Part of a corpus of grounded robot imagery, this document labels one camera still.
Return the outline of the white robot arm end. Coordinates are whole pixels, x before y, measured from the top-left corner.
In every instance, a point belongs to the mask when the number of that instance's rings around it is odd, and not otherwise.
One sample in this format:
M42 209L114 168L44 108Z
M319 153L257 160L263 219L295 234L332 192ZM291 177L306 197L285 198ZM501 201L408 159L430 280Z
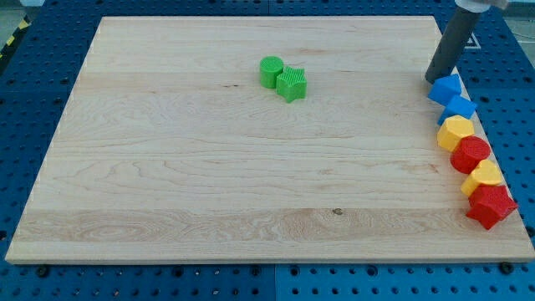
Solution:
M509 5L508 0L455 0L458 7L472 13L484 13L490 7L506 9Z

